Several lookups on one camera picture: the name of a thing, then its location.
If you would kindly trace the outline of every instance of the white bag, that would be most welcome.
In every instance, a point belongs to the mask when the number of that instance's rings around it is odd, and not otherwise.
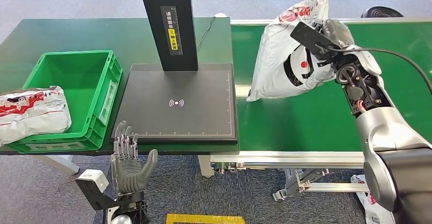
[[[330,64],[317,60],[290,37],[300,21],[311,25],[327,19],[328,9],[329,0],[306,0],[265,27],[247,101],[299,95],[335,78]]]
[[[366,183],[364,175],[353,175],[351,183]],[[366,224],[395,224],[393,213],[379,205],[370,192],[356,192],[365,208]]]
[[[0,95],[0,146],[30,135],[61,133],[70,125],[66,97],[60,87]]]

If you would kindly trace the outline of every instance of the plastic mailer bag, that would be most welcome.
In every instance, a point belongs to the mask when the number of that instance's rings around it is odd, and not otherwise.
[[[311,25],[327,19],[328,9],[329,0],[305,0],[265,27],[247,101],[299,95],[335,78],[330,64],[323,65],[290,37],[300,21]]]
[[[62,133],[71,125],[60,87],[0,94],[0,146],[26,136]]]
[[[366,183],[364,175],[353,175],[351,183]],[[394,224],[393,213],[379,205],[370,192],[357,192],[360,202],[365,208],[366,224]]]

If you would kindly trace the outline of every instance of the grey floor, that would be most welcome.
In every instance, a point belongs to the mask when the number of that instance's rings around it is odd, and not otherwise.
[[[269,19],[301,0],[193,0],[196,16],[224,12],[232,19]],[[330,0],[330,17],[356,18],[384,5],[406,17],[432,17],[432,0]],[[0,43],[23,18],[145,17],[141,0],[0,0]],[[75,156],[82,170],[109,174],[109,158]],[[74,177],[30,156],[0,156],[0,222],[100,223]],[[355,172],[329,176],[347,181]],[[146,193],[154,223],[166,213],[240,215],[247,223],[364,223],[353,194],[307,193],[273,202],[284,185],[277,170],[202,178],[195,156],[163,156]]]

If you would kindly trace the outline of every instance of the yellow label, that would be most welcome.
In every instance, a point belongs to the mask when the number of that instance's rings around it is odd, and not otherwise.
[[[201,224],[245,224],[241,216],[167,214],[166,224],[201,223]]]
[[[175,37],[175,30],[168,29],[168,36],[170,37],[170,44],[172,50],[178,50],[177,38]]]

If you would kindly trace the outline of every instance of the green plastic crate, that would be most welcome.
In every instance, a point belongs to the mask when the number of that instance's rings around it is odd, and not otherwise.
[[[23,154],[99,149],[122,72],[112,50],[44,53],[22,88],[60,86],[72,125],[64,133],[32,135],[8,146]]]

